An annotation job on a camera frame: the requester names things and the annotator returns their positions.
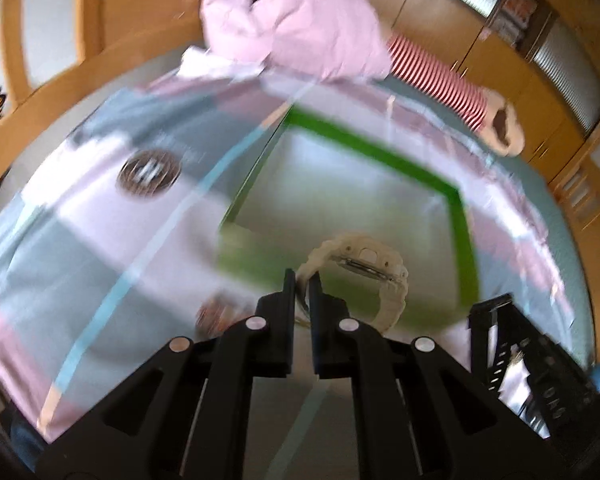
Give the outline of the plaid bed sheet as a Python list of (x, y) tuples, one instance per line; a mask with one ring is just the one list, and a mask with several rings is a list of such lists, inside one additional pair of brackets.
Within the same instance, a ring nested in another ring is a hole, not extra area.
[[(170, 74), (106, 99), (0, 212), (0, 421), (27, 467), (169, 340), (211, 338), (279, 289), (290, 268), (272, 290), (219, 269), (220, 229), (295, 107), (457, 188), (478, 301), (513, 295), (542, 332), (591, 364), (578, 250), (524, 160), (496, 156), (448, 108), (392, 78), (312, 84), (282, 73)], [(391, 336), (430, 336), (467, 363), (467, 314), (442, 327), (399, 320)]]

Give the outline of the red striped plush doll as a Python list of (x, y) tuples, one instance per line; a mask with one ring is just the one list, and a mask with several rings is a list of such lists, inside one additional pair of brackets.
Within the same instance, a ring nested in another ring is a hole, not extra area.
[(393, 32), (387, 42), (390, 74), (449, 107), (494, 153), (516, 157), (526, 139), (513, 103), (497, 91), (472, 84), (433, 54)]

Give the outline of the pink crumpled blanket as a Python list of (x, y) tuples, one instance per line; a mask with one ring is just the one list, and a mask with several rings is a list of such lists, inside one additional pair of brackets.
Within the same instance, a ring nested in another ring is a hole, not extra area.
[(368, 0), (201, 0), (206, 48), (188, 48), (184, 79), (257, 77), (267, 68), (316, 80), (382, 79), (390, 55)]

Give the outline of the wooden wardrobe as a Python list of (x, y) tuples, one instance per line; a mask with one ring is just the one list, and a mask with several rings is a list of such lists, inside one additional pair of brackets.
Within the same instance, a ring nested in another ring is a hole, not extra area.
[(546, 0), (370, 0), (378, 15), (461, 77), (513, 103), (526, 145), (522, 159), (554, 202), (570, 196), (585, 231), (600, 218), (588, 173), (576, 188), (557, 180), (600, 134), (600, 76)]

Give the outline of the white wrist watch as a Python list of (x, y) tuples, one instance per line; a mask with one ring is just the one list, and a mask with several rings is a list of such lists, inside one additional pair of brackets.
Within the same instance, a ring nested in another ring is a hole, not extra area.
[(400, 252), (363, 233), (344, 232), (324, 240), (296, 272), (297, 297), (306, 315), (309, 281), (329, 263), (378, 285), (379, 309), (372, 326), (381, 334), (391, 330), (404, 312), (408, 293), (408, 271)]

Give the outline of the green cardboard box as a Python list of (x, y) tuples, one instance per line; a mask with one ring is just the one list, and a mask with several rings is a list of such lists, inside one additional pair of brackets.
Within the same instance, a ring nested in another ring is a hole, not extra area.
[(221, 224), (218, 267), (272, 290), (341, 234), (395, 250), (408, 272), (400, 325), (442, 327), (479, 299), (460, 191), (362, 133), (293, 108)]

